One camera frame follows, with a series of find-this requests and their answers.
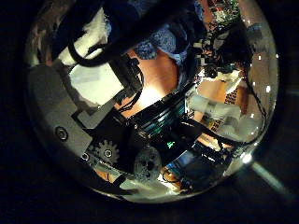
wooden surface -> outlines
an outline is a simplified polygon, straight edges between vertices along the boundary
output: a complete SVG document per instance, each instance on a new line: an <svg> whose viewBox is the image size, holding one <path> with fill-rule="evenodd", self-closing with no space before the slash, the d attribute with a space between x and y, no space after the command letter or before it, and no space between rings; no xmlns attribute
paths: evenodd
<svg viewBox="0 0 299 224"><path fill-rule="evenodd" d="M158 50L158 56L154 60L141 60L132 50L129 55L131 58L139 60L139 67L145 78L145 86L133 109L122 113L126 118L161 100L178 85L177 65L167 54ZM122 104L125 105L130 100L126 99Z"/></svg>

patterned fabric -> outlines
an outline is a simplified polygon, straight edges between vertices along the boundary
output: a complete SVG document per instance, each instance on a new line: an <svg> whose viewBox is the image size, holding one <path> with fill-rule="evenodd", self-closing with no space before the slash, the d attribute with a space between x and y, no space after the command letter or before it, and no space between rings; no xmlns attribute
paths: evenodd
<svg viewBox="0 0 299 224"><path fill-rule="evenodd" d="M135 47L135 53L143 60L151 60L157 57L155 47L149 40L145 40Z"/></svg>
<svg viewBox="0 0 299 224"><path fill-rule="evenodd" d="M166 53L173 53L176 50L176 37L166 28L162 28L152 34L149 40L153 45L161 48Z"/></svg>

black background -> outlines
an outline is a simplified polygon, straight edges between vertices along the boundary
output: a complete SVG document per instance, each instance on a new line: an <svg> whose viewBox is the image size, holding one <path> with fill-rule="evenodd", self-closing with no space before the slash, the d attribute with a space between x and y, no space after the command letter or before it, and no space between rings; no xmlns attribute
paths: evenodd
<svg viewBox="0 0 299 224"><path fill-rule="evenodd" d="M0 223L297 223L286 202L249 168L180 203L116 202L82 187L43 152L25 116L21 57L43 1L0 8ZM277 112L256 160L299 194L299 13L297 1L259 0L273 30L280 67Z"/></svg>

screw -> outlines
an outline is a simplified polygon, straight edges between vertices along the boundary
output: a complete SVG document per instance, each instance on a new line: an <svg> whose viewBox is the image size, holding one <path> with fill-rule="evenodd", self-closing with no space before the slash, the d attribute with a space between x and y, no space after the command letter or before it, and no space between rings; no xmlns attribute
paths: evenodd
<svg viewBox="0 0 299 224"><path fill-rule="evenodd" d="M57 127L55 129L56 136L63 142L65 142L68 138L68 133L65 128Z"/></svg>
<svg viewBox="0 0 299 224"><path fill-rule="evenodd" d="M110 157L112 156L112 152L111 152L111 150L106 150L106 151L104 152L104 155L105 155L107 158L110 158Z"/></svg>

metal gear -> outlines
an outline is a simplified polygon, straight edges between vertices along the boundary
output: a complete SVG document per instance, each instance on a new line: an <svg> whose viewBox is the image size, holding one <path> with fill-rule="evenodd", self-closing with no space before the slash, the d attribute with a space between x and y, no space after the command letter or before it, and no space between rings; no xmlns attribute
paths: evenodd
<svg viewBox="0 0 299 224"><path fill-rule="evenodd" d="M113 145L112 141L104 140L104 143L99 143L99 147L95 147L97 156L99 156L103 161L113 164L118 161L119 151L117 150L117 145Z"/></svg>

